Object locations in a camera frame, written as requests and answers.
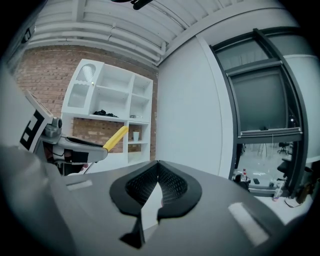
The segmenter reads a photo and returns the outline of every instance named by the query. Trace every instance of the ceiling beam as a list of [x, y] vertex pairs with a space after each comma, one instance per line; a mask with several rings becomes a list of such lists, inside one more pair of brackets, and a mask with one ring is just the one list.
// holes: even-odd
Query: ceiling beam
[[82, 22], [84, 19], [86, 0], [72, 0], [72, 15], [73, 22]]

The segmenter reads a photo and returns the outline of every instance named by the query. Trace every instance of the small white cup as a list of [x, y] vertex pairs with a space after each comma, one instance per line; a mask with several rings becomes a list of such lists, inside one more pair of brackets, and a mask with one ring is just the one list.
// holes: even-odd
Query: small white cup
[[139, 140], [139, 132], [138, 131], [134, 131], [133, 132], [133, 141], [137, 142]]

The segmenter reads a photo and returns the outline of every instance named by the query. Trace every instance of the glass pane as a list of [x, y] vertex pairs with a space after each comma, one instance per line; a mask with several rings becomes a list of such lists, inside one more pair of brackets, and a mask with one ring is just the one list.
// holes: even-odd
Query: glass pane
[[269, 39], [283, 56], [294, 54], [315, 55], [303, 36], [285, 34], [270, 36]]
[[266, 53], [254, 40], [237, 43], [234, 46], [218, 51], [217, 57], [224, 70], [268, 59]]
[[286, 128], [280, 72], [264, 69], [232, 77], [241, 131]]
[[238, 144], [233, 178], [245, 170], [249, 188], [275, 189], [290, 172], [293, 149], [293, 142]]

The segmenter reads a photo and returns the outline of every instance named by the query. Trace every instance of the brick wall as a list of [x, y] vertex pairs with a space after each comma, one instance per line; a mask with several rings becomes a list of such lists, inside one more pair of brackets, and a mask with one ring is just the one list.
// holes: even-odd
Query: brick wall
[[[104, 62], [153, 80], [150, 157], [154, 160], [158, 93], [158, 73], [154, 69], [101, 49], [71, 45], [45, 46], [25, 52], [15, 74], [17, 83], [22, 90], [31, 91], [56, 117], [60, 117], [66, 90], [81, 59]], [[73, 134], [84, 140], [101, 143], [106, 141], [102, 138], [108, 138], [120, 128], [117, 125], [119, 123], [75, 118]], [[122, 152], [122, 144], [118, 144], [113, 150], [115, 153]], [[134, 151], [139, 151], [139, 146], [130, 146], [130, 152]]]

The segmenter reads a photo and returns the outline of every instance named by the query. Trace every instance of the white wall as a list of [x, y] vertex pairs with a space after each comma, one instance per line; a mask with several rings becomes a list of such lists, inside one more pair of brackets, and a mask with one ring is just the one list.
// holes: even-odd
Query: white wall
[[307, 163], [320, 160], [320, 61], [315, 56], [284, 56], [299, 84], [308, 121]]
[[221, 70], [202, 38], [191, 39], [160, 65], [156, 122], [157, 160], [228, 177], [231, 106]]
[[253, 29], [274, 27], [299, 27], [297, 21], [285, 9], [259, 9], [227, 18], [198, 34], [209, 45], [252, 32]]

